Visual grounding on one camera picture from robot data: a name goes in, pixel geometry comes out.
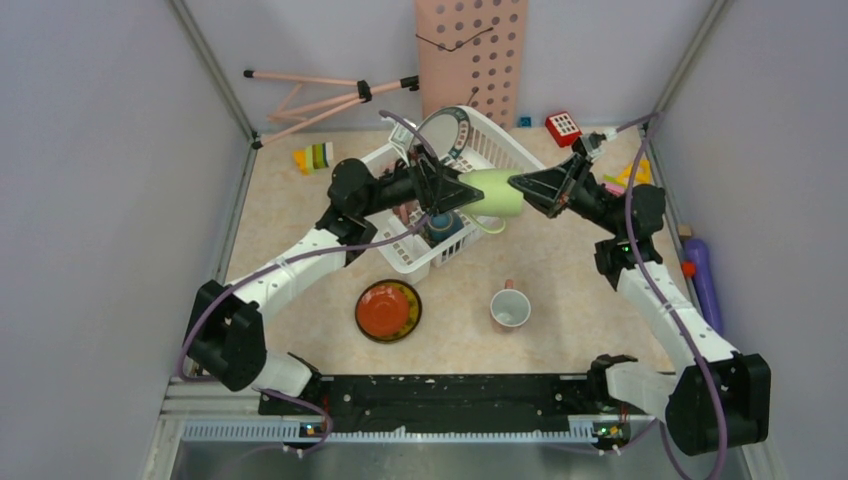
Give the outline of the brown ceramic bowl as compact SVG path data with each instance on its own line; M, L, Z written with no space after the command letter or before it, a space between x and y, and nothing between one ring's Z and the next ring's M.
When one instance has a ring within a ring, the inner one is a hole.
M425 238L429 245L435 246L461 231L465 224L456 211L431 216L425 224Z

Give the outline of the light green mug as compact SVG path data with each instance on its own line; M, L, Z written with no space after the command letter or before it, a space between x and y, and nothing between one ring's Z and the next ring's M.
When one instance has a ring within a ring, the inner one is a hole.
M523 211L523 194L509 184L515 169L482 169L459 175L461 184L479 190L483 197L459 208L474 225L487 234L498 234L505 230L506 220L519 216ZM498 218L497 228L486 226L480 217Z

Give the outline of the white plastic dish rack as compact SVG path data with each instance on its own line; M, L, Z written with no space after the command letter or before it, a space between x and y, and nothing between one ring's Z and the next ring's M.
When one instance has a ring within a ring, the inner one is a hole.
M503 128L466 106L445 107L409 130L395 127L366 155L398 206L369 215L379 251L407 282L423 280L486 233L498 233L524 206L507 180L542 163Z

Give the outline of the white plate green rim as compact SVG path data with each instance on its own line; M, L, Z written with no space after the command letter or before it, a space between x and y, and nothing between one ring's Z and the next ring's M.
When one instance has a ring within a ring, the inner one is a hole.
M470 116L461 106L441 108L429 115L420 127L439 160L458 160L471 133Z

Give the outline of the pink patterned mug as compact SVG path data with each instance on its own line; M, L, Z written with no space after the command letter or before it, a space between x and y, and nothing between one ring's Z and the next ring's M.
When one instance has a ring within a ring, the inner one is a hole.
M406 204L402 204L395 208L395 215L404 225L410 224L410 214L409 209Z

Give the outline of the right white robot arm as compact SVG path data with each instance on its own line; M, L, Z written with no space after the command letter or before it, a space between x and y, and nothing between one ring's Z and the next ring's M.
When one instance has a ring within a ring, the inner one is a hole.
M683 453L694 456L765 441L771 369L743 354L710 325L677 287L653 244L663 227L665 192L629 185L614 195L598 184L591 163L574 154L562 164L513 175L510 186L554 218L571 210L612 233L595 245L595 262L615 292L646 321L672 362L662 374L633 359L602 356L586 385L589 404L612 412L623 402L653 416Z

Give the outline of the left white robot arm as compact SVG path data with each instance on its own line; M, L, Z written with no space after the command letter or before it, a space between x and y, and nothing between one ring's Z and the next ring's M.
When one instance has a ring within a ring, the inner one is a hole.
M269 353L265 323L324 276L378 247L369 216L411 201L444 213L484 197L461 184L452 166L462 146L443 153L427 144L414 150L417 158L381 176L357 158L338 162L327 193L330 204L299 242L228 286L211 280L198 290L181 358L192 359L233 392L272 390L297 413L314 410L321 397L316 369L291 354Z

